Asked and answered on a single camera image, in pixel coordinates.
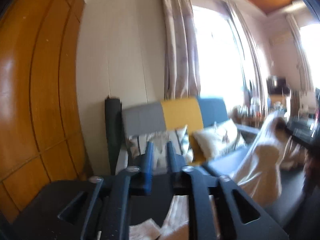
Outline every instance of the window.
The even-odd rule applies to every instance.
[[[205,8],[194,6],[193,12],[199,54],[200,96],[222,97],[227,109],[242,105],[243,70],[229,20]]]
[[[313,84],[316,88],[320,88],[320,24],[301,27],[300,35],[309,62]]]

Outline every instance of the white pillow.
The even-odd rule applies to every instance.
[[[187,125],[173,131],[154,132],[127,138],[127,146],[130,148],[133,159],[145,154],[149,141],[153,142],[154,145],[153,170],[167,167],[166,144],[168,141],[172,141],[176,154],[182,155],[187,163],[193,160],[193,152],[190,156],[189,151]]]
[[[192,135],[206,159],[216,159],[245,145],[243,137],[238,134],[237,127],[231,119],[195,131]]]

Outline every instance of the yellow backrest panel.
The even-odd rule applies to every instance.
[[[205,158],[191,134],[203,129],[202,115],[196,98],[184,98],[161,102],[167,130],[188,125],[188,134],[194,153],[194,161],[202,163]]]

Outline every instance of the beige curtain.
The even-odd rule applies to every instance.
[[[291,33],[294,38],[294,44],[297,48],[297,53],[298,53],[297,68],[300,73],[301,91],[302,92],[315,91],[315,89],[313,87],[312,78],[310,75],[310,69],[309,69],[309,63],[307,60],[307,56],[306,56],[304,49],[302,47],[302,44],[301,44],[300,28],[297,25],[297,22],[292,14],[287,14],[285,16],[285,18],[290,25]]]
[[[236,29],[239,33],[242,46],[247,46],[249,48],[247,54],[244,48],[244,57],[246,63],[246,65],[244,66],[244,74],[246,75],[247,73],[249,73],[250,75],[250,72],[253,71],[253,75],[251,75],[250,77],[250,81],[252,83],[252,93],[254,97],[258,97],[260,99],[261,109],[262,111],[265,111],[265,114],[267,115],[267,82],[266,77],[261,76],[260,63],[257,53],[257,44],[254,42],[249,28],[240,10],[238,9],[238,6],[234,2],[228,0],[227,7],[230,11],[230,16],[236,26]]]
[[[163,0],[167,31],[164,98],[200,95],[196,29],[191,0]]]

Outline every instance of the sofa seat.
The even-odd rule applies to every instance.
[[[206,162],[202,167],[213,176],[231,174],[239,167],[250,147],[241,149],[217,160]],[[281,226],[284,227],[300,206],[304,195],[302,192],[304,173],[302,168],[281,171],[281,196],[265,211]]]

